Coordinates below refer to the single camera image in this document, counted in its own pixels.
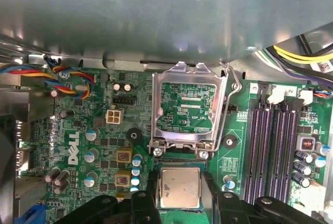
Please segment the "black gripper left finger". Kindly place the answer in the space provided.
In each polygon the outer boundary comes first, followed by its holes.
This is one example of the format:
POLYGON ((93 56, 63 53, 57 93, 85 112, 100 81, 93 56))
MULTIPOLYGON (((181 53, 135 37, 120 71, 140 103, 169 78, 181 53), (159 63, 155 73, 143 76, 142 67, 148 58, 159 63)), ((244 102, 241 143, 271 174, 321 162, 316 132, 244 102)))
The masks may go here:
POLYGON ((158 173, 152 170, 145 190, 121 202, 109 195, 95 197, 56 223, 162 223, 156 208, 157 182, 158 173))

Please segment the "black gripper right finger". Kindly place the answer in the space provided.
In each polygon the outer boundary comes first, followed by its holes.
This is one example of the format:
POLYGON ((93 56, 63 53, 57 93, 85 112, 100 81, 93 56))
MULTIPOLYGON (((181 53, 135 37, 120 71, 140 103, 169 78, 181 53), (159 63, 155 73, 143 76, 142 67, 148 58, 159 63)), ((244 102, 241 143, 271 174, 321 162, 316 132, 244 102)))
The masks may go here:
POLYGON ((202 203, 210 223, 322 223, 272 197, 259 197, 251 205, 237 194, 223 192, 212 175, 203 172, 202 203))

